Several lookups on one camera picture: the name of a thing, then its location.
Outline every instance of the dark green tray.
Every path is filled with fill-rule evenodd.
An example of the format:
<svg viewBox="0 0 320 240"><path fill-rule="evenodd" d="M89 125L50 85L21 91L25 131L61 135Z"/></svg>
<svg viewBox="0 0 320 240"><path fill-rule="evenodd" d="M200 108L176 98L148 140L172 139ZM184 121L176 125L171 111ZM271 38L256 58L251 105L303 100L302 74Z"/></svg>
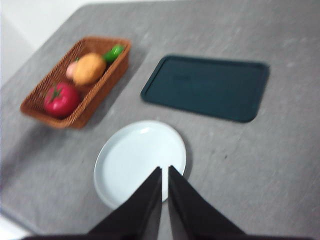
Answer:
<svg viewBox="0 0 320 240"><path fill-rule="evenodd" d="M168 55L141 91L146 102L249 122L258 112L269 76L260 62Z"/></svg>

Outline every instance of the green pepper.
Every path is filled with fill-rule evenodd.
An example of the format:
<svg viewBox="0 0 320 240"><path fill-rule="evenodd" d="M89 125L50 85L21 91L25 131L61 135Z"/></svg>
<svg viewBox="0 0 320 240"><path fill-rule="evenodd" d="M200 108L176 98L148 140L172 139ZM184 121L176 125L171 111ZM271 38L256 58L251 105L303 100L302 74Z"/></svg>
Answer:
<svg viewBox="0 0 320 240"><path fill-rule="evenodd" d="M123 52L125 48L120 45L117 44L115 45L110 51L108 51L106 54L104 54L102 56L102 58L108 62L108 63L112 63L114 60L117 59L117 57Z"/></svg>

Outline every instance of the wicker basket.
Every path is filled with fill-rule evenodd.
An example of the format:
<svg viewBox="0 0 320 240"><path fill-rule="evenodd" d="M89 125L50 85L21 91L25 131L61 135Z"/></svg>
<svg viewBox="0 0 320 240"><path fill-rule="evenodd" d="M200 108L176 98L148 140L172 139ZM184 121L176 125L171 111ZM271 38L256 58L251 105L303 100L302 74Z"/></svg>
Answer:
<svg viewBox="0 0 320 240"><path fill-rule="evenodd" d="M73 81L66 77L68 65L77 57L81 57L90 52L103 55L115 44L123 45L124 50L111 65L108 65L103 76L94 84L76 86L81 94L82 101L73 113L64 119L57 119L48 115L43 106L48 90L59 82L66 82L74 85ZM25 98L20 106L20 110L24 114L54 128L82 128L86 125L101 101L108 95L113 86L127 70L130 47L130 41L122 38L90 36L81 39Z"/></svg>

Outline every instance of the toy fruit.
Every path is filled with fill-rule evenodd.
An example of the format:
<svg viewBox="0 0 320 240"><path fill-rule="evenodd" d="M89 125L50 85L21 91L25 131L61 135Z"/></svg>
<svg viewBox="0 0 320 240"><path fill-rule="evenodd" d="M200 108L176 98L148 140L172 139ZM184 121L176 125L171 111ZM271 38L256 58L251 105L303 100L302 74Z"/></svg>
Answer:
<svg viewBox="0 0 320 240"><path fill-rule="evenodd" d="M68 79L72 79L74 76L74 71L77 65L77 61L74 61L69 64L69 66L66 68L65 75Z"/></svg>
<svg viewBox="0 0 320 240"><path fill-rule="evenodd" d="M120 44L114 45L114 47L102 57L108 63L112 63L123 52L124 49L125 48Z"/></svg>
<svg viewBox="0 0 320 240"><path fill-rule="evenodd" d="M76 63L72 73L76 85L92 84L102 76L107 63L98 53L87 53Z"/></svg>
<svg viewBox="0 0 320 240"><path fill-rule="evenodd" d="M65 82L49 89L44 98L44 109L53 117L65 118L79 105L81 99L77 89Z"/></svg>

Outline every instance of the tomato stem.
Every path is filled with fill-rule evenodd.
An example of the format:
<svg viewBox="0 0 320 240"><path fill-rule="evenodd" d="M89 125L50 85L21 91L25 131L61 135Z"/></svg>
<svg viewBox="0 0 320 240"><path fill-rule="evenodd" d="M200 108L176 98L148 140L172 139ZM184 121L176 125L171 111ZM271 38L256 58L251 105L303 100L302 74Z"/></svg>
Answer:
<svg viewBox="0 0 320 240"><path fill-rule="evenodd" d="M50 103L52 103L52 101L56 98L59 97L60 93L61 93L62 88L60 88L59 90L57 89L57 86L54 86L54 90L52 93L52 97L50 99Z"/></svg>

